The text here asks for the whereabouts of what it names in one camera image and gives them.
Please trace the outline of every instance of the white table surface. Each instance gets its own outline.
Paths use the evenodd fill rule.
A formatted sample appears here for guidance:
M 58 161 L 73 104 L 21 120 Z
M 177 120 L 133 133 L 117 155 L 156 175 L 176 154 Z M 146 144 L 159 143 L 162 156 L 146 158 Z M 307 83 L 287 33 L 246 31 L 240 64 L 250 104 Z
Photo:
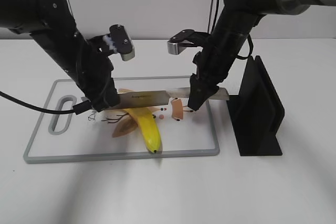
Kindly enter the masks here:
M 240 157 L 222 102 L 212 101 L 214 157 L 28 165 L 22 155 L 39 116 L 0 99 L 0 223 L 336 223 L 336 40 L 255 40 L 286 110 L 282 157 Z M 113 56 L 114 77 L 194 71 L 189 49 L 135 41 Z M 0 90 L 43 106 L 63 71 L 31 40 L 0 40 Z M 245 63 L 223 83 L 237 94 Z

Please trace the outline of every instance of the kitchen knife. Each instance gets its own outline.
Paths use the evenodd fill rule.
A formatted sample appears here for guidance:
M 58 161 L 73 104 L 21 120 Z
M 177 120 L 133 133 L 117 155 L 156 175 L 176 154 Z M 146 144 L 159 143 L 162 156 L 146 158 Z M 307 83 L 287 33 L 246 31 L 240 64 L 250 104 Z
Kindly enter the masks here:
M 190 88 L 177 88 L 160 91 L 140 91 L 121 93 L 120 103 L 108 110 L 121 110 L 131 108 L 143 108 L 167 105 L 170 98 L 189 98 Z M 209 100 L 229 100 L 229 94 L 225 88 L 220 88 Z

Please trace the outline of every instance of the banana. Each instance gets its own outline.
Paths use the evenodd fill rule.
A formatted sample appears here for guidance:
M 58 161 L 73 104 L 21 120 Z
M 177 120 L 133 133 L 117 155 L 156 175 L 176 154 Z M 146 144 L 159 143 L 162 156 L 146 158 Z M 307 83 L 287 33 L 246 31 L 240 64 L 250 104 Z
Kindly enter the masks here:
M 159 129 L 148 108 L 124 109 L 137 122 L 147 149 L 156 153 L 161 146 Z

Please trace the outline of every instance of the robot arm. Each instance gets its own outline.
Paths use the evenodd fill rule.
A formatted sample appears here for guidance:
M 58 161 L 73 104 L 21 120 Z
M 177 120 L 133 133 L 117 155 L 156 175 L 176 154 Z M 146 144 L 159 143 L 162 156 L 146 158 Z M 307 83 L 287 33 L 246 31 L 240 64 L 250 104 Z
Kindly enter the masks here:
M 188 106 L 193 110 L 198 110 L 217 92 L 217 85 L 228 76 L 252 28 L 265 15 L 298 15 L 310 5 L 336 6 L 336 0 L 224 0 L 224 4 L 211 34 L 184 30 L 168 41 L 168 49 L 172 54 L 179 54 L 188 46 L 203 47 L 194 57 L 197 71 L 190 78 Z
M 0 5 L 0 27 L 29 33 L 88 98 L 74 107 L 76 113 L 91 107 L 100 112 L 120 102 L 108 55 L 120 53 L 123 60 L 134 57 L 123 26 L 111 26 L 110 34 L 85 40 L 66 0 L 0 0 Z

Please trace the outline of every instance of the black plastic holder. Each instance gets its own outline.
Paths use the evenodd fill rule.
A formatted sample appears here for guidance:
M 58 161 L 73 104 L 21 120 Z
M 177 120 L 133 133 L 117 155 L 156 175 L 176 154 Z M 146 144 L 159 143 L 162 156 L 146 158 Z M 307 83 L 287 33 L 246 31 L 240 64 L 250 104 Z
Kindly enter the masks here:
M 227 101 L 241 156 L 281 156 L 276 133 L 285 110 L 260 58 L 247 60 L 239 95 Z

